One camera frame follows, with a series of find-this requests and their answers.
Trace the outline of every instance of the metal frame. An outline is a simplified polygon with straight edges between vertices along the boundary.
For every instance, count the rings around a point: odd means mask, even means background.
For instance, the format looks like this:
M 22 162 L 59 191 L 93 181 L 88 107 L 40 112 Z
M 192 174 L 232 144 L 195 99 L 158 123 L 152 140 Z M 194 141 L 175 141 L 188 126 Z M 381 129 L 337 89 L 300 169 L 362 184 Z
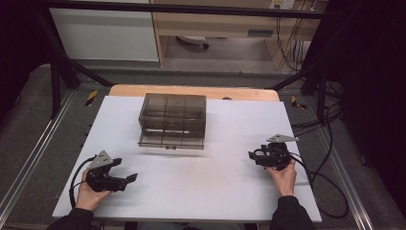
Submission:
M 240 16 L 258 16 L 258 17 L 280 17 L 280 18 L 305 18 L 305 19 L 334 19 L 341 18 L 342 14 L 337 12 L 324 11 L 288 11 L 288 10 L 265 10 L 265 9 L 246 9 L 230 7 L 211 7 L 211 6 L 186 6 L 186 5 L 163 5 L 163 4 L 140 4 L 140 3 L 113 3 L 113 2 L 91 2 L 91 1 L 66 1 L 66 0 L 35 0 L 28 2 L 32 9 L 34 19 L 45 34 L 51 47 L 51 56 L 53 58 L 53 113 L 54 118 L 60 110 L 60 89 L 58 78 L 61 76 L 68 88 L 78 88 L 79 79 L 74 69 L 80 71 L 89 78 L 101 83 L 104 86 L 113 86 L 108 80 L 103 79 L 92 71 L 86 69 L 69 58 L 62 44 L 56 39 L 56 35 L 46 18 L 43 10 L 54 9 L 76 9 L 76 10 L 94 10 L 94 11 L 114 11 L 114 12 L 173 12 L 173 13 L 197 13 L 197 14 L 219 14 L 219 15 L 240 15 Z M 271 89 L 280 88 L 285 82 L 274 86 Z

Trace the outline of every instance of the white cabinet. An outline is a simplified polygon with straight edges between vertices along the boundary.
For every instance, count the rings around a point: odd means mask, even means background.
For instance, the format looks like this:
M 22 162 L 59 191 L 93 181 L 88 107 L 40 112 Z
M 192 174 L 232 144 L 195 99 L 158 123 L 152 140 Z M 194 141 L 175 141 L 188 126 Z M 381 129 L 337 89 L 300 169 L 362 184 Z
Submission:
M 51 9 L 51 14 L 70 58 L 158 61 L 150 12 Z

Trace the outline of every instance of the aluminum rail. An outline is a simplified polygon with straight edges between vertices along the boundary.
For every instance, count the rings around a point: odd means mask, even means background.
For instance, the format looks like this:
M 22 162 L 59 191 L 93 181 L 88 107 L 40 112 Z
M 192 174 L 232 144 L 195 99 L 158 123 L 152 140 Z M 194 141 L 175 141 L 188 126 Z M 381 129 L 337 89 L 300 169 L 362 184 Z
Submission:
M 76 91 L 71 90 L 62 101 L 62 107 L 56 117 L 51 120 L 41 137 L 37 141 L 34 149 L 32 150 L 30 156 L 25 162 L 24 166 L 20 170 L 18 176 L 14 179 L 11 187 L 7 191 L 3 200 L 0 203 L 0 229 L 3 228 L 3 225 L 6 223 L 7 218 L 9 217 L 12 208 L 17 202 L 18 198 L 22 194 L 24 188 L 26 187 L 31 175 L 34 172 L 36 165 L 41 159 L 42 154 L 50 143 L 56 129 L 58 128 L 60 122 L 62 121 Z
M 253 9 L 253 8 L 66 1 L 66 0 L 35 0 L 33 1 L 33 3 L 36 6 L 53 9 L 74 9 L 74 10 L 94 10 L 94 11 L 113 11 L 113 12 L 176 12 L 176 13 L 305 18 L 305 19 L 336 19 L 342 17 L 342 14 L 324 11 L 291 11 L 291 10 L 272 10 L 272 9 Z

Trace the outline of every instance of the person's left hand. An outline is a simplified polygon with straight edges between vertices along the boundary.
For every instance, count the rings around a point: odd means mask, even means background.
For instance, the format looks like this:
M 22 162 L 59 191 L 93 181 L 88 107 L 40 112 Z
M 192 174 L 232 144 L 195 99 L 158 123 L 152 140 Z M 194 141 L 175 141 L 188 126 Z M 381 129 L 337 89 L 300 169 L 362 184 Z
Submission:
M 83 171 L 81 176 L 81 181 L 84 181 L 79 186 L 78 202 L 76 208 L 89 210 L 91 212 L 95 211 L 99 204 L 106 197 L 111 195 L 111 191 L 95 192 L 90 188 L 86 182 L 86 175 L 88 170 Z

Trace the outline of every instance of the gray floor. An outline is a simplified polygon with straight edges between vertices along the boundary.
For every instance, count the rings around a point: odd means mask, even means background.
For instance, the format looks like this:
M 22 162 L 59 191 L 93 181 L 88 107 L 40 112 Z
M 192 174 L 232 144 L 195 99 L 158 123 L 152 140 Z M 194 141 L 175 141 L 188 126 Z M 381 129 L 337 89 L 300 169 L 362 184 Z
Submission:
M 169 42 L 167 65 L 164 67 L 131 66 L 131 68 L 105 67 L 95 72 L 106 79 L 119 83 L 138 84 L 180 84 L 228 87 L 262 88 L 286 78 L 291 71 L 287 68 L 275 71 L 271 59 L 266 54 L 264 43 L 256 39 L 209 39 L 211 47 L 204 50 L 172 39 Z M 56 129 L 52 140 L 44 150 L 30 180 L 16 200 L 3 229 L 11 229 L 14 224 L 34 224 L 37 229 L 54 219 L 51 214 L 56 206 L 56 195 L 66 183 L 68 175 L 86 140 L 86 133 L 97 115 L 108 88 L 100 87 L 86 77 L 72 103 Z M 308 122 L 314 119 L 310 109 L 291 106 L 291 96 L 296 96 L 299 104 L 314 103 L 311 96 L 302 97 L 299 93 L 301 82 L 289 85 L 280 92 L 285 102 L 291 124 Z M 98 95 L 92 106 L 84 106 L 93 88 Z M 20 169 L 24 166 L 36 141 L 49 123 L 51 114 L 51 84 L 48 68 L 38 68 L 21 94 L 21 102 L 9 113 L 0 125 L 0 154 L 3 156 L 3 173 L 0 176 L 0 196 L 5 197 Z M 333 143 L 345 169 L 350 175 L 356 191 L 364 205 L 374 229 L 406 229 L 404 217 L 388 195 L 378 174 L 373 168 L 361 164 L 360 155 L 351 140 L 344 121 L 331 124 Z M 322 132 L 313 130 L 301 136 L 299 150 L 308 167 L 315 170 L 326 155 Z M 322 172 L 338 183 L 337 176 L 327 162 Z M 343 199 L 326 183 L 318 178 L 314 191 L 318 205 L 329 213 L 340 214 L 344 210 Z M 322 214 L 323 222 L 318 229 L 358 229 L 350 212 L 345 218 L 329 218 Z M 108 225 L 122 226 L 122 223 L 107 222 Z

